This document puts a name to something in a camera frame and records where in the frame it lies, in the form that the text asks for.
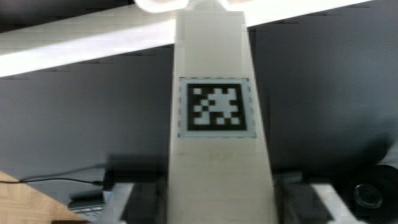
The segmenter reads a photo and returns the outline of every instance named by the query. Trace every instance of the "white support structure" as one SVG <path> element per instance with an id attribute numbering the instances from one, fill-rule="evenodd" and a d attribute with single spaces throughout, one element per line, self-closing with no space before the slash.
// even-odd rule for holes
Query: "white support structure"
<path id="1" fill-rule="evenodd" d="M 229 0 L 229 10 L 254 26 L 366 1 Z M 152 14 L 131 5 L 1 33 L 0 77 L 172 44 L 174 32 L 175 11 Z"/>
<path id="2" fill-rule="evenodd" d="M 312 184 L 312 189 L 334 218 L 334 220 L 328 221 L 327 224 L 366 224 L 351 215 L 332 185 Z"/>
<path id="3" fill-rule="evenodd" d="M 193 94 L 204 97 L 204 101 L 213 95 L 220 96 L 216 90 L 211 96 L 200 91 L 232 83 L 231 80 L 243 80 L 250 89 L 247 91 L 241 85 L 241 93 L 247 91 L 250 97 L 243 104 L 250 107 L 245 116 L 247 123 L 254 122 L 254 135 L 248 132 L 248 136 L 236 136 L 236 131 L 229 130 L 211 132 L 218 127 L 227 127 L 215 120 L 209 121 L 213 127 L 199 131 L 191 129 L 186 134 L 193 105 L 184 101 L 193 100 Z M 172 89 L 167 223 L 275 224 L 270 163 L 241 12 L 227 12 L 222 8 L 179 12 Z M 213 112 L 225 111 L 229 106 L 216 102 Z"/>

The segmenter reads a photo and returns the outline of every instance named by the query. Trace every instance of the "white vertical post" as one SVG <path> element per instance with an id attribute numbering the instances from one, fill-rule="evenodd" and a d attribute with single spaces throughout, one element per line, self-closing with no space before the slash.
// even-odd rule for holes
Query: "white vertical post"
<path id="1" fill-rule="evenodd" d="M 238 93 L 227 95 L 222 85 L 241 89 L 243 114 L 229 125 L 206 117 L 232 108 L 222 97 L 236 99 Z M 216 99 L 209 112 L 197 99 Z M 167 195 L 168 224 L 277 223 L 243 13 L 206 4 L 177 14 Z"/>

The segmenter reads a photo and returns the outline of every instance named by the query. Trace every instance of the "black plastic part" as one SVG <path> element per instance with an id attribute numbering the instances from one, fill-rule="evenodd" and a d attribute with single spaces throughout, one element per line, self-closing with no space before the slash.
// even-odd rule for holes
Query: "black plastic part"
<path id="1" fill-rule="evenodd" d="M 371 185 L 382 194 L 382 205 L 378 208 L 366 208 L 355 202 L 355 187 L 358 184 Z M 398 218 L 398 170 L 387 165 L 371 167 L 346 183 L 341 184 L 339 194 L 351 210 L 353 215 L 364 221 L 373 223 L 387 223 Z"/>

